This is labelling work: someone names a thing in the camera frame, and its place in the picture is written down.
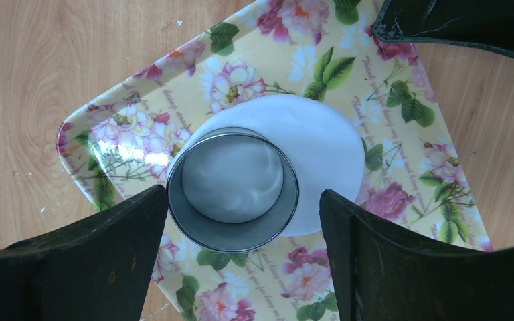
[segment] wooden surface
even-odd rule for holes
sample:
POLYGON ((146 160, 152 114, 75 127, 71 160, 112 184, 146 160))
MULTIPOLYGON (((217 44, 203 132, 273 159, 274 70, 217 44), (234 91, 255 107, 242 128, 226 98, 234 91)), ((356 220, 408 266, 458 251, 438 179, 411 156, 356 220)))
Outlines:
MULTIPOLYGON (((56 156, 69 113, 249 2, 0 0, 0 248, 94 212, 56 156)), ((420 51, 493 246, 512 246, 514 60, 420 51)), ((152 285, 143 318, 181 320, 166 304, 152 285)))

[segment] brown spot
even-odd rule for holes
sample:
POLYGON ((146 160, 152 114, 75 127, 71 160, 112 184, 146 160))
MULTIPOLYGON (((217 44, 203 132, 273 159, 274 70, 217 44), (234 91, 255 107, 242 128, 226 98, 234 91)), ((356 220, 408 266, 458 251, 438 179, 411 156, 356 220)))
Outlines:
POLYGON ((115 282, 115 271, 111 271, 111 273, 109 273, 109 284, 115 282))

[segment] wood grain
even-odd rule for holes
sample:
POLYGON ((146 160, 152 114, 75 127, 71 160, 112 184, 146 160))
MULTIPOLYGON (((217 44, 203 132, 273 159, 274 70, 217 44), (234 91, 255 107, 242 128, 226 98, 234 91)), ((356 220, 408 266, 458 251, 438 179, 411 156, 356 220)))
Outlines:
MULTIPOLYGON (((249 2, 0 0, 0 248, 94 212, 56 156, 69 113, 249 2)), ((512 246, 514 60, 420 51, 493 245, 512 246)), ((151 285, 142 318, 181 320, 166 303, 151 285)))

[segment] black object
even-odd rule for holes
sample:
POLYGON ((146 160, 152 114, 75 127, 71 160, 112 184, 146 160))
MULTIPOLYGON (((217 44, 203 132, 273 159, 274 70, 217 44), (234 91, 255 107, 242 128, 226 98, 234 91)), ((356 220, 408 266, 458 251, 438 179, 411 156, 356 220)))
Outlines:
POLYGON ((382 42, 430 42, 514 58, 514 0, 385 0, 373 25, 382 42))
POLYGON ((166 190, 155 185, 0 250, 0 320, 138 320, 167 208, 166 190))
POLYGON ((320 218, 341 321, 514 320, 514 248, 435 241, 330 190, 320 218))

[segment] tray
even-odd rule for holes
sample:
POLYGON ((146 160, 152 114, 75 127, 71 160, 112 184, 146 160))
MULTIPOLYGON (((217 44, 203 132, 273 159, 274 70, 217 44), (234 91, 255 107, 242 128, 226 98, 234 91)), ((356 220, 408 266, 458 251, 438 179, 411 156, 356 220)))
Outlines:
MULTIPOLYGON (((97 209, 109 208, 165 184, 172 158, 213 114, 298 94, 334 106, 360 131, 366 174, 356 203, 422 235, 490 251, 416 47, 371 33, 380 5, 256 1, 70 115, 58 132, 62 164, 97 209)), ((186 320, 338 320, 325 246, 315 233, 214 253, 169 218, 153 280, 186 320)))

